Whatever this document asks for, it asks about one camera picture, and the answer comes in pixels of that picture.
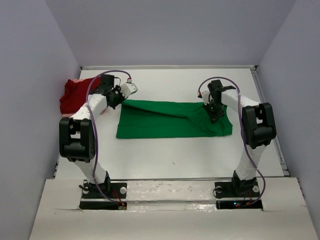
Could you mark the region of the green t shirt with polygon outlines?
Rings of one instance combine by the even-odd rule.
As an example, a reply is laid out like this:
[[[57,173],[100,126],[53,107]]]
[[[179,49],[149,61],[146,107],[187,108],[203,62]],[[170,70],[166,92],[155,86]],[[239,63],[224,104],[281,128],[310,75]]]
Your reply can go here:
[[[118,139],[226,137],[233,125],[224,115],[212,123],[201,102],[125,100],[121,105]]]

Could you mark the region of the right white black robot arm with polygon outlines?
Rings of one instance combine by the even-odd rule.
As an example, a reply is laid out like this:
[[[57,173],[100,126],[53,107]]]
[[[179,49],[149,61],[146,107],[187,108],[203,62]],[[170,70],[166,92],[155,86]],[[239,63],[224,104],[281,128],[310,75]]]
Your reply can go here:
[[[270,103],[260,103],[241,94],[238,85],[231,81],[222,84],[222,77],[205,80],[207,91],[199,91],[203,108],[212,123],[217,123],[226,115],[224,107],[238,114],[243,152],[230,181],[216,182],[213,195],[217,199],[241,198],[250,194],[260,199],[264,189],[260,189],[257,175],[261,175],[258,165],[266,147],[277,135],[273,108]]]

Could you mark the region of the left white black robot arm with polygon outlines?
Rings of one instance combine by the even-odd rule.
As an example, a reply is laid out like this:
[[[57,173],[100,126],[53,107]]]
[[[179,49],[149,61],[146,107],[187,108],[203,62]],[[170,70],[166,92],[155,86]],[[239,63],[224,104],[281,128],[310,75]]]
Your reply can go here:
[[[138,87],[128,78],[115,84],[113,71],[94,77],[85,92],[84,104],[69,117],[59,121],[59,153],[75,164],[86,177],[80,188],[86,193],[95,193],[107,200],[112,191],[109,173],[98,161],[99,144],[96,119],[108,107],[115,109]]]

